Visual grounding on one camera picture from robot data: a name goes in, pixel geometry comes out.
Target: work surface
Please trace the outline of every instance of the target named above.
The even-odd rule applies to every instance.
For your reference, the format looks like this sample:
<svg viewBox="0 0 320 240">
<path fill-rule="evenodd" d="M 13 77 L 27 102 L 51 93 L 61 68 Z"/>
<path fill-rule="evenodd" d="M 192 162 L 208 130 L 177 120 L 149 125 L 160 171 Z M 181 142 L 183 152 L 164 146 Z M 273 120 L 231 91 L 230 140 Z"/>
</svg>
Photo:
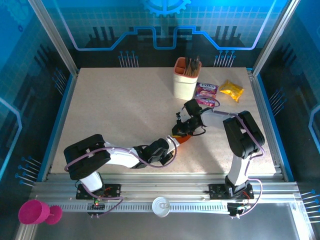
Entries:
<svg viewBox="0 0 320 240">
<path fill-rule="evenodd" d="M 251 112 L 263 131 L 255 97 L 245 68 L 204 67 L 198 82 L 222 85 L 226 80 L 244 87 L 236 103 L 218 92 L 225 112 Z M 75 85 L 51 173 L 65 173 L 64 149 L 94 134 L 101 134 L 115 146 L 149 145 L 171 134 L 176 113 L 185 100 L 173 96 L 173 68 L 82 68 Z M 100 173 L 228 173 L 233 153 L 224 130 L 207 127 L 206 133 L 192 137 L 177 151 L 176 160 L 161 169 L 129 169 L 106 164 Z M 249 174 L 273 174 L 274 164 L 268 143 L 266 155 L 253 160 Z"/>
</svg>

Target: snack bag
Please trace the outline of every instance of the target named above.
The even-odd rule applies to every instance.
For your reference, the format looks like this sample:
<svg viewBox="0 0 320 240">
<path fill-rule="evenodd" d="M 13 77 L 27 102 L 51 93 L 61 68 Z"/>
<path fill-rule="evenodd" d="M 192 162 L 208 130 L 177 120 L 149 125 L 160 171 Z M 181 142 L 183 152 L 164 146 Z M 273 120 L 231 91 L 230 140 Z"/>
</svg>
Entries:
<svg viewBox="0 0 320 240">
<path fill-rule="evenodd" d="M 216 98 L 218 87 L 219 86 L 214 84 L 197 82 L 195 87 L 195 97 L 204 98 L 198 98 L 196 99 L 196 102 L 198 104 L 214 107 L 216 104 L 214 99 Z"/>
<path fill-rule="evenodd" d="M 219 87 L 219 91 L 230 95 L 237 103 L 239 98 L 244 92 L 244 88 L 227 80 L 223 85 Z"/>
</svg>

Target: pen holder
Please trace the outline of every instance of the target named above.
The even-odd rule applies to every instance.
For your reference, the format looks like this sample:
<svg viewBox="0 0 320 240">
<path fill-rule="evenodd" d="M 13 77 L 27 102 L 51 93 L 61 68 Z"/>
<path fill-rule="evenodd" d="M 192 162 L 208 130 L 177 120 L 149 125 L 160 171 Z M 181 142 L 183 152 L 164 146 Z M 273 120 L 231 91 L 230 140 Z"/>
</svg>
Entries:
<svg viewBox="0 0 320 240">
<path fill-rule="evenodd" d="M 199 62 L 197 70 L 192 74 L 190 67 L 186 69 L 185 57 L 179 57 L 176 60 L 173 69 L 173 95 L 175 98 L 189 101 L 194 97 L 201 65 Z"/>
</svg>

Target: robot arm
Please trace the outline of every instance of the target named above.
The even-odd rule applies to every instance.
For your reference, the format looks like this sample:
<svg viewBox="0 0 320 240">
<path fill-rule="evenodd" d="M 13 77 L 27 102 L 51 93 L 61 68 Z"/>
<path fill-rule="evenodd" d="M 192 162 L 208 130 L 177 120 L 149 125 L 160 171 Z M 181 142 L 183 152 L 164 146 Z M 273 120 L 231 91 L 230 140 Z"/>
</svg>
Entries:
<svg viewBox="0 0 320 240">
<path fill-rule="evenodd" d="M 164 166 L 174 157 L 173 151 L 179 146 L 174 138 L 167 136 L 150 145 L 131 148 L 111 146 L 102 135 L 95 134 L 69 147 L 63 153 L 67 162 L 65 170 L 72 180 L 80 180 L 86 188 L 99 196 L 103 191 L 103 180 L 97 170 L 104 164 L 122 165 L 141 169 L 161 162 Z"/>
<path fill-rule="evenodd" d="M 230 172 L 225 178 L 226 194 L 233 198 L 250 188 L 247 170 L 250 164 L 249 156 L 262 149 L 265 138 L 257 123 L 248 111 L 228 113 L 214 110 L 211 107 L 202 109 L 195 99 L 184 104 L 176 114 L 176 125 L 172 134 L 179 137 L 196 136 L 205 133 L 205 127 L 224 128 L 229 146 L 233 152 Z M 195 131 L 202 128 L 202 133 Z"/>
</svg>

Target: black bracket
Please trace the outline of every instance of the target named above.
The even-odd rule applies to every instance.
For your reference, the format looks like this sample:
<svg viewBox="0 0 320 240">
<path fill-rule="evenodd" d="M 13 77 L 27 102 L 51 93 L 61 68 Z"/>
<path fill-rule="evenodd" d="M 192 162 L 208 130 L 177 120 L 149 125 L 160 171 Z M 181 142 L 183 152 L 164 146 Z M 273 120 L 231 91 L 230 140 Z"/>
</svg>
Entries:
<svg viewBox="0 0 320 240">
<path fill-rule="evenodd" d="M 98 205 L 88 205 L 87 206 L 87 214 L 89 214 L 89 216 L 93 217 L 94 215 L 99 216 L 100 214 L 104 214 L 104 212 L 94 212 L 92 210 L 105 210 L 106 209 L 106 205 L 104 203 L 99 203 Z"/>
<path fill-rule="evenodd" d="M 228 199 L 247 200 L 248 197 L 243 192 L 246 192 L 246 194 L 250 197 L 250 199 L 255 198 L 251 184 L 248 184 L 246 188 L 244 188 L 242 191 L 238 192 L 237 194 L 233 195 L 232 197 L 228 196 L 225 184 L 209 184 L 208 188 L 209 188 L 209 191 L 205 191 L 204 193 L 209 194 L 210 200 L 228 200 Z"/>
<path fill-rule="evenodd" d="M 120 197 L 121 185 L 120 184 L 104 184 L 104 191 L 101 195 L 102 198 L 108 197 Z M 75 199 L 77 200 L 92 200 L 95 199 L 84 189 L 82 184 L 79 184 L 77 187 Z"/>
</svg>

